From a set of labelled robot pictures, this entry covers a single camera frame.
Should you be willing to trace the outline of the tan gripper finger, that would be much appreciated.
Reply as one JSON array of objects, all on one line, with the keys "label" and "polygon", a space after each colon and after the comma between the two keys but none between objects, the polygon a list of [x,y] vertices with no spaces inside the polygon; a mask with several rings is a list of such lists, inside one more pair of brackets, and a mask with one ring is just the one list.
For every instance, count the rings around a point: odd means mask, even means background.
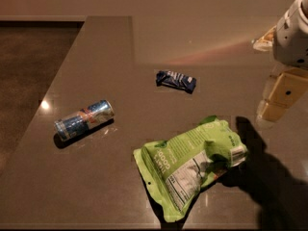
[{"label": "tan gripper finger", "polygon": [[275,123],[308,91],[308,69],[276,64],[256,112],[258,123]]},{"label": "tan gripper finger", "polygon": [[256,39],[252,44],[253,49],[261,52],[271,51],[273,47],[275,31],[276,27],[273,26],[264,35]]}]

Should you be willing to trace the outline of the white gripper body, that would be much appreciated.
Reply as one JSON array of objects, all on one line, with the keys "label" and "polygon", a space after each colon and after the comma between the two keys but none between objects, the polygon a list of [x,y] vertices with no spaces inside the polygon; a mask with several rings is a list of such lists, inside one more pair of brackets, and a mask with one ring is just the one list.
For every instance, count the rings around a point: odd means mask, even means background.
[{"label": "white gripper body", "polygon": [[273,56],[285,65],[308,68],[307,0],[295,0],[278,20]]}]

